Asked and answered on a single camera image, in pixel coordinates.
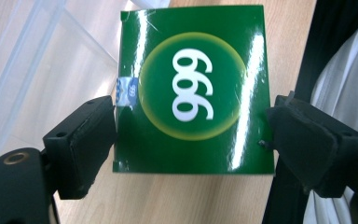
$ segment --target transparent plastic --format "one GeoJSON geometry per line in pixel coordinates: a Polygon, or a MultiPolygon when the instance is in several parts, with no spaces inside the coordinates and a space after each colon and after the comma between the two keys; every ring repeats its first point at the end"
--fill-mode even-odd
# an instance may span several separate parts
{"type": "Polygon", "coordinates": [[[119,12],[139,8],[129,0],[12,4],[0,33],[0,155],[43,149],[42,137],[62,119],[89,99],[113,93],[119,12]]]}

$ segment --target green box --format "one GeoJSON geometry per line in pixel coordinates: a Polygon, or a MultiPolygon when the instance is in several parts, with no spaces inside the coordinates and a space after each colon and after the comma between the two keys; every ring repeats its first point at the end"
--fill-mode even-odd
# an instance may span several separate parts
{"type": "Polygon", "coordinates": [[[114,172],[273,174],[262,6],[121,13],[114,172]]]}

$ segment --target wooden table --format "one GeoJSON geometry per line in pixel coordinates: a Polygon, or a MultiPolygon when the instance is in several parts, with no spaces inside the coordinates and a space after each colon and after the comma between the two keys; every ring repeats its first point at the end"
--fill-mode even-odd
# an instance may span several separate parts
{"type": "MultiPolygon", "coordinates": [[[[264,5],[271,102],[296,85],[316,0],[172,0],[171,7],[264,5]]],[[[112,154],[89,195],[61,201],[62,223],[260,223],[272,176],[121,175],[112,154]]]]}

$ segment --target sticker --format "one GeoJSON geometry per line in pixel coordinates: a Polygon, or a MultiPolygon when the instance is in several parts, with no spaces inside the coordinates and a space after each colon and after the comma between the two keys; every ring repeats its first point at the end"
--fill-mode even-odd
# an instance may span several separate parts
{"type": "Polygon", "coordinates": [[[116,105],[133,106],[138,98],[138,78],[120,77],[116,86],[116,105]]]}

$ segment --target white cloth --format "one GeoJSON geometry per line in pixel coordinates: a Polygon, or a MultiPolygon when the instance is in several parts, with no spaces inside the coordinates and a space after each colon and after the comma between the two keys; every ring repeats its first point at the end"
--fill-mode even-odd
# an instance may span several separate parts
{"type": "MultiPolygon", "coordinates": [[[[311,103],[358,131],[358,31],[346,41],[321,73],[311,103]]],[[[323,199],[310,193],[304,223],[351,223],[353,192],[342,198],[323,199]]]]}

